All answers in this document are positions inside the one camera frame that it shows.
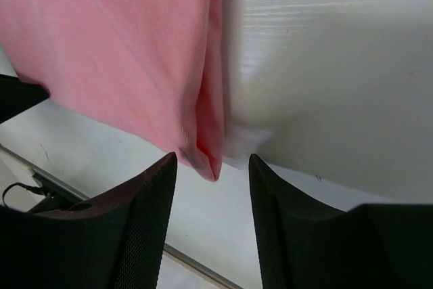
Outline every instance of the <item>white wooden surface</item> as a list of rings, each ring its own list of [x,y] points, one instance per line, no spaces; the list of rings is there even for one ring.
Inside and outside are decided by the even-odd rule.
[[[224,164],[212,184],[179,167],[168,244],[244,288],[260,288],[245,170],[253,151],[338,208],[431,202],[430,2],[225,0],[226,154],[237,168]],[[0,143],[89,196],[162,156],[51,102],[1,125]]]
[[[227,0],[231,117],[267,161],[433,201],[433,0]]]

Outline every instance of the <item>pink fabric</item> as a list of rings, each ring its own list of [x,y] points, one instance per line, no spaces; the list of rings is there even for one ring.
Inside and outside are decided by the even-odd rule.
[[[53,101],[218,179],[221,0],[0,0],[0,43]]]

